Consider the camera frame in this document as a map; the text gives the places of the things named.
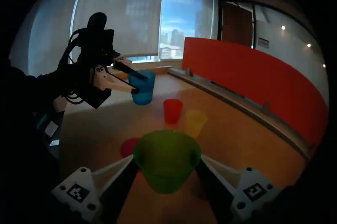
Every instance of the blue cup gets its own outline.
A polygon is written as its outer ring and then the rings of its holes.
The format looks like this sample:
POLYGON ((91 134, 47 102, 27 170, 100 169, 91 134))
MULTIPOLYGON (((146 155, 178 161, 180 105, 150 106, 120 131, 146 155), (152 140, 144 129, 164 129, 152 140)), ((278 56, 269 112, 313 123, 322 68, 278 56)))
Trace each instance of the blue cup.
POLYGON ((129 83, 139 89, 139 93, 132 93, 132 99, 136 105, 147 105, 152 100, 153 87, 155 85, 156 73, 148 70, 139 70, 131 72, 128 75, 129 83), (142 74, 147 79, 137 77, 137 74, 142 74))

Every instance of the window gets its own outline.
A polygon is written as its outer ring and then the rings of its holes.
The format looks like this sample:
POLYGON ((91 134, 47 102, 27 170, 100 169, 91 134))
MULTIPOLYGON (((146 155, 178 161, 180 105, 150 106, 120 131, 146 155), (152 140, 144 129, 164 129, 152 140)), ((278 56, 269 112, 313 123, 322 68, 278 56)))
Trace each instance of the window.
POLYGON ((28 73, 33 76, 57 69, 68 44, 75 0, 41 0, 28 47, 28 73))
POLYGON ((160 58, 182 59, 185 37, 212 38, 213 0, 163 0, 160 58))
MULTIPOLYGON (((134 62, 181 59, 185 37, 216 36, 214 0, 78 0, 77 5, 75 2, 40 0, 34 13, 31 12, 34 20, 29 21, 33 24, 27 36, 29 74, 38 76, 56 70, 70 31, 85 28, 96 12, 104 12, 105 28, 115 30, 114 49, 134 62)), ((76 61, 79 54, 79 48, 73 49, 72 59, 76 61)))
MULTIPOLYGON (((95 12, 107 15, 106 29, 114 29, 114 49, 125 55, 158 56, 161 0, 79 0, 73 30, 85 28, 95 12)), ((74 49, 77 59, 80 49, 74 49)))

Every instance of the green cup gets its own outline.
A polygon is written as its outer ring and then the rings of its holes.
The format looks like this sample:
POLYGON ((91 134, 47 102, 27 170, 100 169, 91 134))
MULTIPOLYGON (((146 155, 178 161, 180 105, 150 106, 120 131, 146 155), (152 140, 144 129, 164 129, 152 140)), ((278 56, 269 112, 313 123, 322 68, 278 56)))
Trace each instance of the green cup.
POLYGON ((172 130, 145 134, 134 147, 134 159, 149 186, 158 193, 179 190, 200 161, 198 143, 172 130))

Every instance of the sky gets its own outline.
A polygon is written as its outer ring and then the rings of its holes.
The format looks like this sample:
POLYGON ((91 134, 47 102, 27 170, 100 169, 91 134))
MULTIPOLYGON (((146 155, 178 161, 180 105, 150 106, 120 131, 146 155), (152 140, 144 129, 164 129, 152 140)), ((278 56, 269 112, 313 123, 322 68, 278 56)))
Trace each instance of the sky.
POLYGON ((195 14, 202 10, 203 0, 163 0, 161 33, 168 33, 168 42, 171 32, 177 29, 185 37, 194 37, 195 14))

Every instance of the yellow cup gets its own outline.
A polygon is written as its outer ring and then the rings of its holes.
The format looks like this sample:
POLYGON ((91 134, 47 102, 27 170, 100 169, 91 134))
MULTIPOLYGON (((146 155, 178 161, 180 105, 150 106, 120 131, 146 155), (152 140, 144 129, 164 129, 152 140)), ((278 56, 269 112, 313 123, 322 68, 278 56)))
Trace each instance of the yellow cup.
POLYGON ((189 110, 185 114, 185 133, 192 138, 197 138, 207 122, 207 115, 202 111, 189 110))

